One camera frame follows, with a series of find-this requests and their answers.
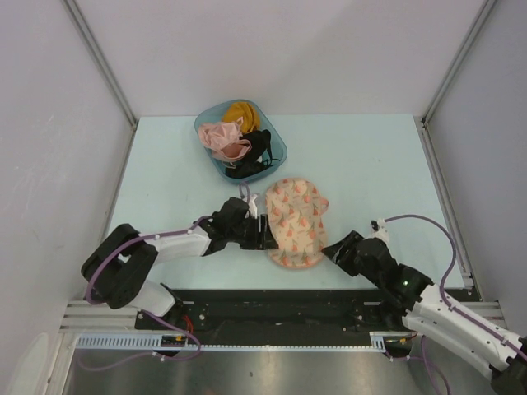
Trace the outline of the pink bra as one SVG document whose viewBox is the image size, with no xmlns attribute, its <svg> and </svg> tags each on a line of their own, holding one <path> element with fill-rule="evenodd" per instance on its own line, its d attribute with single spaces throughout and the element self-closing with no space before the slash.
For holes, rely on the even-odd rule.
<svg viewBox="0 0 527 395">
<path fill-rule="evenodd" d="M 198 127 L 198 137 L 214 159 L 226 163 L 243 159 L 252 149 L 238 123 L 203 123 Z"/>
</svg>

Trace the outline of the left aluminium frame post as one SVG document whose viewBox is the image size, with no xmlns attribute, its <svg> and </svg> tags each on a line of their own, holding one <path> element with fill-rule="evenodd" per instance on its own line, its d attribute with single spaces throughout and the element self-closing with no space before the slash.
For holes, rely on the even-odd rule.
<svg viewBox="0 0 527 395">
<path fill-rule="evenodd" d="M 117 77 L 107 60 L 107 57 L 102 50 L 96 35 L 94 34 L 90 24 L 85 17 L 78 1 L 75 0 L 62 0 L 61 1 L 66 13 L 71 19 L 77 33 L 79 34 L 82 43 L 86 47 L 86 51 L 89 53 L 93 60 L 96 68 L 98 69 L 103 81 L 105 82 L 110 94 L 113 96 L 116 104 L 118 105 L 121 113 L 127 120 L 129 127 L 135 132 L 138 126 L 138 118 L 134 114 L 126 95 L 118 82 Z"/>
</svg>

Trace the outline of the floral mesh laundry bag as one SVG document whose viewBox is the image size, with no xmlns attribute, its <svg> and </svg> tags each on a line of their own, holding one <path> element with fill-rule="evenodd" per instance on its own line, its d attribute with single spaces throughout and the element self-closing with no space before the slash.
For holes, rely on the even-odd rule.
<svg viewBox="0 0 527 395">
<path fill-rule="evenodd" d="M 323 215 L 329 201 L 310 181 L 281 179 L 265 194 L 269 229 L 277 247 L 268 251 L 272 261 L 288 269 L 307 269 L 322 261 L 328 244 Z"/>
</svg>

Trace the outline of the aluminium frame post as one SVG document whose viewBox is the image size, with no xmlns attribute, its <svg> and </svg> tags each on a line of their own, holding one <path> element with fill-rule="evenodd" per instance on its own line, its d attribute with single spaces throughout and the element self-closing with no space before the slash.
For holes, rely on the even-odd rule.
<svg viewBox="0 0 527 395">
<path fill-rule="evenodd" d="M 77 33 L 79 34 L 82 43 L 86 47 L 86 51 L 89 53 L 93 60 L 96 68 L 98 69 L 103 81 L 105 82 L 110 94 L 113 96 L 116 104 L 118 105 L 121 113 L 127 120 L 129 127 L 135 132 L 138 126 L 138 118 L 134 114 L 126 95 L 118 82 L 117 77 L 107 60 L 107 57 L 102 50 L 96 35 L 94 34 L 90 24 L 85 17 L 78 1 L 75 0 L 62 0 L 61 1 L 66 13 L 71 19 Z"/>
<path fill-rule="evenodd" d="M 426 107 L 424 114 L 421 117 L 421 123 L 425 127 L 432 120 L 438 107 L 440 106 L 441 102 L 448 93 L 448 90 L 454 83 L 455 78 L 457 77 L 462 66 L 467 60 L 470 51 L 476 44 L 478 37 L 482 33 L 485 25 L 487 24 L 487 21 L 489 20 L 497 4 L 497 0 L 485 0 L 483 1 L 481 7 L 478 9 L 478 12 L 474 17 L 473 21 L 471 22 L 467 33 L 465 34 L 464 38 L 461 41 L 461 44 L 456 50 L 455 55 L 449 64 L 449 67 L 446 69 L 445 75 L 442 77 L 439 86 L 435 90 L 430 100 L 430 103 Z"/>
</svg>

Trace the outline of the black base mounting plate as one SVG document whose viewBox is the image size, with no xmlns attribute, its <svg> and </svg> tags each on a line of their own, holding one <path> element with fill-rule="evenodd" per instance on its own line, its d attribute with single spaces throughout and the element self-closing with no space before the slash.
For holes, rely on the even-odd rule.
<svg viewBox="0 0 527 395">
<path fill-rule="evenodd" d="M 306 338 L 338 332 L 395 332 L 399 315 L 380 290 L 177 290 L 182 305 L 160 322 L 144 313 L 137 330 L 161 332 L 168 324 L 192 324 L 199 341 L 234 338 Z"/>
</svg>

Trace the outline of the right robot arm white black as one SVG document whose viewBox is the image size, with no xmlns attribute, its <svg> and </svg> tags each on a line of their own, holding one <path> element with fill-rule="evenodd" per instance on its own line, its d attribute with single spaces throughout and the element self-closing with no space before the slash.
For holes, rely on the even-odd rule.
<svg viewBox="0 0 527 395">
<path fill-rule="evenodd" d="M 363 276 L 384 296 L 380 321 L 419 332 L 472 365 L 497 394 L 526 392 L 526 340 L 461 304 L 431 278 L 398 263 L 387 239 L 353 231 L 323 254 L 348 275 Z"/>
</svg>

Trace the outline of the black bra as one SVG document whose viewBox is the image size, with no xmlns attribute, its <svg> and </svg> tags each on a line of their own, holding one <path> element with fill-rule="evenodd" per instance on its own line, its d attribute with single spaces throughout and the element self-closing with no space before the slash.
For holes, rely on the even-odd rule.
<svg viewBox="0 0 527 395">
<path fill-rule="evenodd" d="M 273 149 L 272 133 L 268 129 L 255 130 L 245 136 L 250 143 L 250 150 L 233 165 L 225 168 L 228 179 L 260 179 L 282 161 L 282 157 Z"/>
</svg>

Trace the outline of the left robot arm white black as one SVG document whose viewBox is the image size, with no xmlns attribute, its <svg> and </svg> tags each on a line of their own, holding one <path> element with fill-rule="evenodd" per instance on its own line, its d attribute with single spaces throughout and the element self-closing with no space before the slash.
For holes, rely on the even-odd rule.
<svg viewBox="0 0 527 395">
<path fill-rule="evenodd" d="M 177 258 L 217 253 L 229 243 L 243 250 L 278 248 L 268 216 L 237 197 L 182 230 L 147 235 L 129 223 L 118 225 L 82 265 L 85 300 L 111 309 L 133 307 L 151 314 L 163 328 L 174 328 L 182 319 L 182 301 L 168 286 L 150 281 L 150 271 Z"/>
</svg>

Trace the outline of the right aluminium frame post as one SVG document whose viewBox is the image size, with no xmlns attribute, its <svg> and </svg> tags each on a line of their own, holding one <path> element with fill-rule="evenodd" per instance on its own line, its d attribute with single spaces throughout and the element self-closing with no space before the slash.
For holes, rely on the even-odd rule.
<svg viewBox="0 0 527 395">
<path fill-rule="evenodd" d="M 478 12 L 474 17 L 473 21 L 471 22 L 467 33 L 465 34 L 464 38 L 461 41 L 461 44 L 456 50 L 455 55 L 449 64 L 449 67 L 446 69 L 445 75 L 442 77 L 439 86 L 435 90 L 430 100 L 430 103 L 426 107 L 424 114 L 421 117 L 421 123 L 425 127 L 432 120 L 438 107 L 440 106 L 441 102 L 448 93 L 448 90 L 454 83 L 455 78 L 457 77 L 462 66 L 467 60 L 470 51 L 476 44 L 478 37 L 482 33 L 485 25 L 487 24 L 487 21 L 489 20 L 497 4 L 497 0 L 485 0 L 483 1 L 481 7 L 478 9 Z"/>
</svg>

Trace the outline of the teal plastic basin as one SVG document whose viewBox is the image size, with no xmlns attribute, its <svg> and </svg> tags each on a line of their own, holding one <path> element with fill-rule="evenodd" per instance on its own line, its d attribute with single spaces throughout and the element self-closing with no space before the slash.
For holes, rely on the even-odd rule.
<svg viewBox="0 0 527 395">
<path fill-rule="evenodd" d="M 202 125 L 203 123 L 223 122 L 222 121 L 223 114 L 227 111 L 227 109 L 230 107 L 230 105 L 232 103 L 236 102 L 236 101 L 247 101 L 247 102 L 251 103 L 256 108 L 256 110 L 259 113 L 260 122 L 261 122 L 259 130 L 268 129 L 272 133 L 272 141 L 273 141 L 272 142 L 272 146 L 273 146 L 273 149 L 275 150 L 275 152 L 278 155 L 280 155 L 282 157 L 281 163 L 276 165 L 275 167 L 273 167 L 264 176 L 264 177 L 267 177 L 271 173 L 275 172 L 279 168 L 279 166 L 281 166 L 285 162 L 285 160 L 287 158 L 287 146 L 286 146 L 285 142 L 282 140 L 282 138 L 279 135 L 279 133 L 277 132 L 276 128 L 272 125 L 271 121 L 264 114 L 264 112 L 261 110 L 261 108 L 258 107 L 254 102 L 252 102 L 250 100 L 242 100 L 242 99 L 230 100 L 230 101 L 221 103 L 219 105 L 216 105 L 216 106 L 214 106 L 214 107 L 212 107 L 210 109 L 207 109 L 207 110 L 203 111 L 200 115 L 198 115 L 198 117 L 194 121 L 194 128 L 196 130 L 196 133 L 198 133 L 198 127 L 200 125 Z M 207 154 L 208 154 L 209 158 L 212 160 L 212 163 L 217 168 L 217 171 L 220 173 L 220 175 L 225 180 L 227 180 L 229 182 L 232 182 L 232 183 L 236 183 L 236 184 L 237 183 L 241 183 L 241 182 L 253 182 L 253 181 L 259 180 L 259 179 L 256 179 L 256 180 L 250 180 L 250 181 L 238 181 L 238 180 L 228 179 L 225 176 L 225 168 L 229 167 L 230 165 L 233 165 L 235 162 L 226 163 L 226 162 L 222 162 L 222 161 L 219 161 L 217 159 L 214 159 L 212 157 L 211 151 L 208 150 L 207 148 L 205 148 L 205 149 L 207 151 Z"/>
</svg>

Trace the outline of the mustard yellow garment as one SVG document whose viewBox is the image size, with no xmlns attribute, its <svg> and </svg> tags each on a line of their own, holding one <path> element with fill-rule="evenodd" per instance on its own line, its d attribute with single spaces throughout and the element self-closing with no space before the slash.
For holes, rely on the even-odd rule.
<svg viewBox="0 0 527 395">
<path fill-rule="evenodd" d="M 247 101 L 236 101 L 223 114 L 224 123 L 236 124 L 243 135 L 260 128 L 260 117 L 256 108 Z"/>
</svg>

